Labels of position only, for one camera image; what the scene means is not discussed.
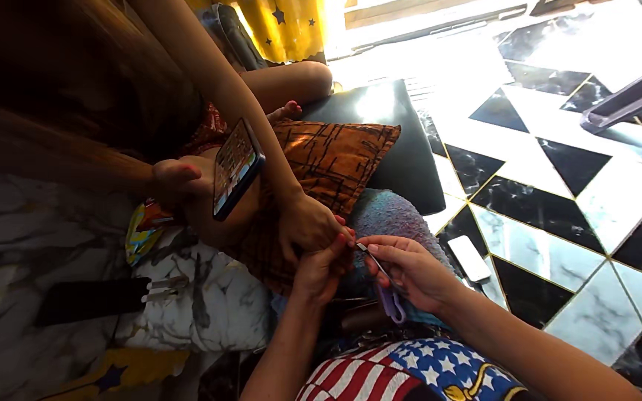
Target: black and white tile floor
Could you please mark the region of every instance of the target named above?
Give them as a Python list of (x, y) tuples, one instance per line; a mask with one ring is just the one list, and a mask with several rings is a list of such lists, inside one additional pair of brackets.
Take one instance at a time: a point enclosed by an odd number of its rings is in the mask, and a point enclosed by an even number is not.
[(642, 389), (642, 114), (597, 136), (578, 125), (642, 75), (642, 6), (491, 26), (331, 68), (358, 86), (406, 78), (445, 192), (426, 217), (441, 245), (468, 235), (493, 272), (487, 296)]

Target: smartphone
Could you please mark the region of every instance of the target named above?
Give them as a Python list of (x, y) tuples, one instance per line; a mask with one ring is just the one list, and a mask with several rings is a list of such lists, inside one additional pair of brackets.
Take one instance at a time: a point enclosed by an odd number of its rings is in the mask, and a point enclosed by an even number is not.
[(224, 221), (264, 165), (264, 153), (249, 122), (240, 118), (215, 157), (212, 217)]
[(140, 312), (140, 301), (149, 290), (150, 278), (109, 281), (75, 281), (54, 284), (46, 293), (34, 327), (78, 322), (112, 314)]
[(455, 258), (467, 275), (467, 279), (473, 283), (489, 278), (491, 273), (487, 264), (482, 260), (477, 249), (472, 245), (467, 235), (451, 239), (447, 242), (455, 254)]

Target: white stars on blue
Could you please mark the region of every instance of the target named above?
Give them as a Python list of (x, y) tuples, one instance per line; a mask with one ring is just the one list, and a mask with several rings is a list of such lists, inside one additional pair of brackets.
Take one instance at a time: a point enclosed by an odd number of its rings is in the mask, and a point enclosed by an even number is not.
[(479, 380), (476, 396), (482, 401), (501, 400), (511, 388), (521, 386), (471, 348), (446, 338), (405, 341), (389, 357), (442, 396), (450, 385), (468, 389)]

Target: phone screen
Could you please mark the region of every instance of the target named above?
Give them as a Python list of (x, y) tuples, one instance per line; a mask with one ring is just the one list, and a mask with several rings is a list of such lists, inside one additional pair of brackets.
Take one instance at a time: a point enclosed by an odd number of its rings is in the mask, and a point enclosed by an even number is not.
[(257, 159), (245, 124), (240, 121), (215, 158), (214, 214), (229, 200), (235, 187)]

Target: knee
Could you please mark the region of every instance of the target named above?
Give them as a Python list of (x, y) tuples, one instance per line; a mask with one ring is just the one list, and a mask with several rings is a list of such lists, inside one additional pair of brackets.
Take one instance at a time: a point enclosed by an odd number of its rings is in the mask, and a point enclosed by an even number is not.
[(316, 98), (328, 96), (333, 85), (331, 70), (325, 64), (316, 61), (302, 61), (299, 64), (303, 65), (308, 91)]

